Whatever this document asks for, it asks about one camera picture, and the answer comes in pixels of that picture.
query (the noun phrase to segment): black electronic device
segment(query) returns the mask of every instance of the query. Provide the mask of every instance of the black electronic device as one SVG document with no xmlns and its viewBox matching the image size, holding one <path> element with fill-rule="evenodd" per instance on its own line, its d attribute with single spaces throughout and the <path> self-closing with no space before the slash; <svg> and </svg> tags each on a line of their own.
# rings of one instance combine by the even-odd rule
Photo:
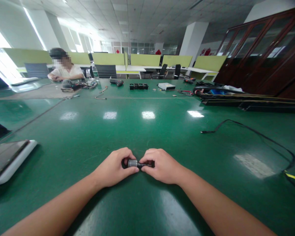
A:
<svg viewBox="0 0 295 236">
<path fill-rule="evenodd" d="M 123 80 L 113 80 L 111 79 L 109 82 L 111 82 L 112 84 L 116 84 L 117 87 L 120 87 L 124 84 L 124 81 Z"/>
<path fill-rule="evenodd" d="M 184 79 L 184 81 L 189 83 L 189 84 L 193 84 L 195 80 L 196 80 L 196 78 L 185 78 Z"/>
</svg>

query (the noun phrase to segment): hand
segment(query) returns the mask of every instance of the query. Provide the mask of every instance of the hand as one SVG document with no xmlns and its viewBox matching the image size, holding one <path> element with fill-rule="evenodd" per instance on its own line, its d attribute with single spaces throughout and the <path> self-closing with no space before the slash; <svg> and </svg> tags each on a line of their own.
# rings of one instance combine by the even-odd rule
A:
<svg viewBox="0 0 295 236">
<path fill-rule="evenodd" d="M 135 160 L 136 158 L 129 148 L 124 147 L 118 149 L 113 151 L 91 174 L 99 185 L 100 189 L 111 187 L 129 175 L 139 171 L 138 167 L 129 167 L 123 169 L 121 166 L 123 159 L 125 159 L 124 162 L 127 163 L 128 159 Z"/>
<path fill-rule="evenodd" d="M 68 78 L 66 78 L 66 77 L 62 77 L 62 76 L 58 76 L 58 77 L 57 77 L 57 80 L 58 80 L 59 82 L 65 80 L 65 79 L 68 79 Z"/>
<path fill-rule="evenodd" d="M 155 162 L 155 168 L 144 166 L 142 171 L 146 172 L 156 180 L 166 184 L 177 184 L 184 167 L 163 149 L 151 148 L 147 150 L 140 163 Z"/>
</svg>

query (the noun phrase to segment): black cable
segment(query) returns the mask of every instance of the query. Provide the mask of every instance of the black cable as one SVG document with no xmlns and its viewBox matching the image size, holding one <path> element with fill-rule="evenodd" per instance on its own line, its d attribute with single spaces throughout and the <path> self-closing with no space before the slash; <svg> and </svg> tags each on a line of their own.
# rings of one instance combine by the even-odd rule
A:
<svg viewBox="0 0 295 236">
<path fill-rule="evenodd" d="M 288 151 L 288 153 L 291 154 L 291 156 L 292 156 L 292 160 L 289 162 L 289 165 L 283 170 L 283 173 L 285 173 L 286 171 L 288 171 L 289 169 L 291 169 L 292 167 L 295 166 L 295 154 L 294 154 L 293 152 L 291 152 L 290 150 L 288 150 L 287 148 L 285 148 L 285 147 L 282 146 L 281 144 L 277 143 L 276 141 L 274 141 L 274 140 L 268 138 L 267 136 L 265 136 L 264 134 L 260 133 L 259 131 L 255 130 L 255 129 L 253 129 L 253 128 L 250 128 L 249 126 L 246 126 L 246 125 L 244 125 L 244 124 L 242 124 L 242 123 L 240 123 L 240 122 L 237 122 L 237 121 L 234 121 L 234 120 L 227 119 L 227 120 L 222 121 L 222 122 L 221 122 L 221 123 L 215 128 L 215 130 L 213 130 L 213 131 L 201 131 L 201 133 L 215 133 L 215 132 L 218 131 L 218 129 L 222 126 L 222 124 L 224 124 L 226 121 L 232 121 L 232 122 L 234 122 L 234 123 L 236 123 L 236 124 L 238 124 L 238 125 L 241 125 L 241 126 L 247 128 L 247 129 L 249 129 L 249 130 L 255 132 L 256 134 L 258 134 L 258 135 L 264 137 L 265 139 L 267 139 L 267 140 L 269 140 L 269 141 L 275 143 L 276 145 L 280 146 L 281 148 L 285 149 L 286 151 Z M 285 174 L 285 176 L 287 177 L 288 181 L 291 182 L 291 183 L 295 186 L 295 183 L 292 182 L 292 181 L 290 180 L 290 178 L 289 178 L 286 174 Z"/>
<path fill-rule="evenodd" d="M 185 91 L 182 91 L 182 90 L 178 90 L 177 93 L 182 94 L 182 95 L 179 95 L 179 96 L 189 96 L 189 97 L 193 96 L 193 94 L 191 94 L 190 92 L 185 92 Z"/>
</svg>

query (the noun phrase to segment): water bottle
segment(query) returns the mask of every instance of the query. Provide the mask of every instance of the water bottle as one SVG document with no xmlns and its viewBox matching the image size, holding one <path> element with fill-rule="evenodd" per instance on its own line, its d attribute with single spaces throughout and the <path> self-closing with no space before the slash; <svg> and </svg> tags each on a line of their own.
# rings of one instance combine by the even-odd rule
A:
<svg viewBox="0 0 295 236">
<path fill-rule="evenodd" d="M 94 74 L 94 78 L 99 79 L 97 68 L 96 68 L 94 62 L 92 62 L 92 71 L 93 71 L 93 74 Z"/>
</svg>

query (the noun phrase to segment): green tabletop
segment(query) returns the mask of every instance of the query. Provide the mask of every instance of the green tabletop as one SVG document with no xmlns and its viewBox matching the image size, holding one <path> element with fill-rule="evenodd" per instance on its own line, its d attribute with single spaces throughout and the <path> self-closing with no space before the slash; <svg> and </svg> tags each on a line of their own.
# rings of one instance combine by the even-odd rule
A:
<svg viewBox="0 0 295 236">
<path fill-rule="evenodd" d="M 130 91 L 130 82 L 150 87 Z M 129 147 L 137 159 L 149 148 L 163 148 L 278 235 L 295 235 L 295 187 L 281 173 L 288 153 L 232 123 L 215 134 L 200 133 L 233 119 L 295 153 L 295 114 L 204 106 L 197 97 L 153 91 L 159 82 L 125 80 L 117 88 L 102 80 L 107 100 L 93 99 L 99 88 L 82 90 L 6 140 L 35 139 L 39 145 L 0 186 L 0 234 L 92 172 L 113 150 Z M 178 186 L 142 172 L 92 198 L 67 232 L 73 234 L 213 235 Z"/>
</svg>

